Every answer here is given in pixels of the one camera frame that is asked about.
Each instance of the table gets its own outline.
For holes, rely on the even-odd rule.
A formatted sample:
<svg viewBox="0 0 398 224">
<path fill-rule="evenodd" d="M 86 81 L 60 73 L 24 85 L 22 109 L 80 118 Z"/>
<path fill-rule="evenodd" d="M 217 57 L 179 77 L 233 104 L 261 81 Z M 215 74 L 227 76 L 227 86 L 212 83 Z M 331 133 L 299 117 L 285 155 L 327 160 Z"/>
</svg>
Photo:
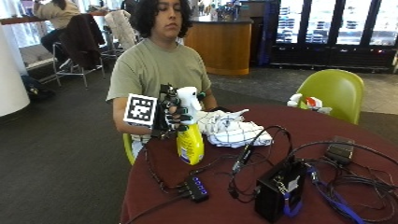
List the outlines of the table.
<svg viewBox="0 0 398 224">
<path fill-rule="evenodd" d="M 313 141 L 332 140 L 336 135 L 340 135 L 355 139 L 357 144 L 379 150 L 398 160 L 398 146 L 389 140 L 364 130 L 357 125 L 328 115 L 284 105 L 233 105 L 228 107 L 236 111 L 244 108 L 251 109 L 244 114 L 245 121 L 253 121 L 264 127 L 271 125 L 285 127 L 292 134 L 295 147 Z M 241 148 L 215 147 L 209 145 L 207 140 L 204 142 L 204 160 L 200 164 L 191 166 L 178 156 L 176 139 L 152 139 L 150 141 L 147 148 L 152 169 L 164 180 L 166 185 L 178 185 L 188 176 L 188 172 L 192 169 L 207 165 L 220 155 L 239 154 L 241 151 Z M 277 135 L 271 157 L 273 163 L 281 161 L 287 156 L 288 146 L 285 136 Z M 324 155 L 327 147 L 327 145 L 308 147 L 300 150 L 296 156 L 300 158 L 319 158 Z M 259 147 L 256 149 L 261 153 L 268 153 L 268 150 L 269 147 Z M 397 164 L 392 161 L 383 159 L 363 149 L 356 149 L 353 161 L 389 172 L 393 180 L 397 182 L 398 169 Z M 235 162 L 236 160 L 224 160 L 212 169 L 199 174 L 199 178 L 209 192 L 208 201 L 195 203 L 190 199 L 182 199 L 146 216 L 142 216 L 134 223 L 268 223 L 255 210 L 255 202 L 240 203 L 232 198 L 228 192 L 231 178 L 223 172 L 232 171 Z M 256 186 L 256 179 L 269 169 L 271 165 L 267 163 L 257 165 L 256 168 L 244 169 L 237 174 L 240 188 L 252 189 Z M 325 175 L 321 173 L 321 176 L 331 177 L 331 174 L 332 172 L 327 170 Z M 353 195 L 356 200 L 361 196 L 364 199 L 364 195 L 368 195 L 364 194 L 363 190 L 361 186 L 359 188 L 351 186 L 351 188 L 344 189 L 348 194 Z M 144 153 L 140 153 L 128 177 L 122 222 L 126 223 L 140 212 L 170 201 L 175 196 L 162 192 L 160 186 L 150 174 Z M 299 215 L 296 217 L 284 216 L 277 223 L 352 223 L 329 207 L 308 177 L 303 193 L 303 203 L 304 206 Z"/>
<path fill-rule="evenodd" d="M 208 73 L 249 75 L 253 20 L 213 21 L 208 16 L 194 18 L 192 22 L 184 45 L 199 52 Z"/>
</svg>

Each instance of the sleeve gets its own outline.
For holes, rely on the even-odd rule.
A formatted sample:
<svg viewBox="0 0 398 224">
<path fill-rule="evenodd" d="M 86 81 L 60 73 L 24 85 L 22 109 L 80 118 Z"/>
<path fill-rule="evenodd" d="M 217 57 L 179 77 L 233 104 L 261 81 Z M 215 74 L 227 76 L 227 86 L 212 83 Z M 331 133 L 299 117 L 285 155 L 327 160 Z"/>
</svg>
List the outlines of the sleeve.
<svg viewBox="0 0 398 224">
<path fill-rule="evenodd" d="M 128 97 L 130 93 L 143 94 L 143 85 L 140 79 L 140 67 L 135 64 L 127 64 L 123 58 L 115 64 L 111 86 L 107 101 L 119 97 Z"/>
<path fill-rule="evenodd" d="M 212 81 L 208 76 L 207 67 L 204 65 L 204 61 L 203 61 L 199 53 L 198 53 L 198 57 L 199 57 L 199 67 L 200 67 L 200 71 L 201 71 L 201 91 L 207 91 L 212 87 Z"/>
<path fill-rule="evenodd" d="M 43 20 L 50 20 L 51 18 L 51 8 L 50 5 L 42 5 L 36 11 L 34 11 L 34 15 Z"/>
</svg>

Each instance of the spray bottle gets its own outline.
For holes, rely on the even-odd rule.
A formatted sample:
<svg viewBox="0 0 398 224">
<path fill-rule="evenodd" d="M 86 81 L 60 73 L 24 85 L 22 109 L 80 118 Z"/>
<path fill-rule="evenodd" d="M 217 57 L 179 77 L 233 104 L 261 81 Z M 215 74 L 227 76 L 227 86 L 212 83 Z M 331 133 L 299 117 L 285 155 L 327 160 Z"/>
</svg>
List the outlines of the spray bottle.
<svg viewBox="0 0 398 224">
<path fill-rule="evenodd" d="M 184 87 L 178 89 L 178 97 L 180 98 L 180 106 L 188 109 L 186 115 L 192 116 L 191 120 L 183 121 L 182 124 L 188 126 L 186 132 L 178 132 L 178 151 L 180 158 L 188 164 L 198 164 L 204 155 L 204 145 L 198 123 L 198 113 L 201 110 L 198 98 L 198 88 Z"/>
</svg>

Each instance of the yellow chair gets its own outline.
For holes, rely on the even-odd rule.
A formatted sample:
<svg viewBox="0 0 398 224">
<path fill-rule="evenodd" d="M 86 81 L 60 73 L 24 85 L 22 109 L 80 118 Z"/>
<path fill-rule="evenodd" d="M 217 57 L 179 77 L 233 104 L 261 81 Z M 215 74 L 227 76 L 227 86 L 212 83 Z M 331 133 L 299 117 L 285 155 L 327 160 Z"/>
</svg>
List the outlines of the yellow chair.
<svg viewBox="0 0 398 224">
<path fill-rule="evenodd" d="M 134 165 L 135 164 L 135 156 L 134 156 L 134 147 L 132 147 L 132 135 L 130 133 L 124 133 L 124 150 L 126 150 L 126 155 L 130 160 L 130 163 Z"/>
<path fill-rule="evenodd" d="M 301 100 L 307 97 L 319 98 L 324 107 L 332 108 L 333 117 L 359 124 L 364 89 L 364 80 L 355 73 L 327 69 L 308 77 L 297 93 L 303 94 Z"/>
</svg>

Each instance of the display cooler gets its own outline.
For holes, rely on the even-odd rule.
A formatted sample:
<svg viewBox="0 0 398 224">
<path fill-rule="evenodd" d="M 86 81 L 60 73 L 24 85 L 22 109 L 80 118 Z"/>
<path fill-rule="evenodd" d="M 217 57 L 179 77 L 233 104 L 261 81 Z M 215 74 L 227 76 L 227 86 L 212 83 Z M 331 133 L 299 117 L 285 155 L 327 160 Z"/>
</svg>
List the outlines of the display cooler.
<svg viewBox="0 0 398 224">
<path fill-rule="evenodd" d="M 389 70 L 397 55 L 397 0 L 281 0 L 269 64 Z"/>
</svg>

